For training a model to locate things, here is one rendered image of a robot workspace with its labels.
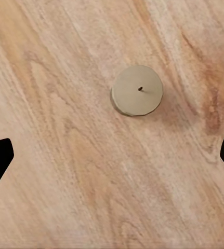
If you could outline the pillar candle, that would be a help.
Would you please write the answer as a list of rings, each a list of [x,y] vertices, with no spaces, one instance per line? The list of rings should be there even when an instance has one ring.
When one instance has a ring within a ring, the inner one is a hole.
[[[116,75],[110,101],[121,115],[142,117],[157,109],[163,95],[161,77],[151,67],[131,65]]]

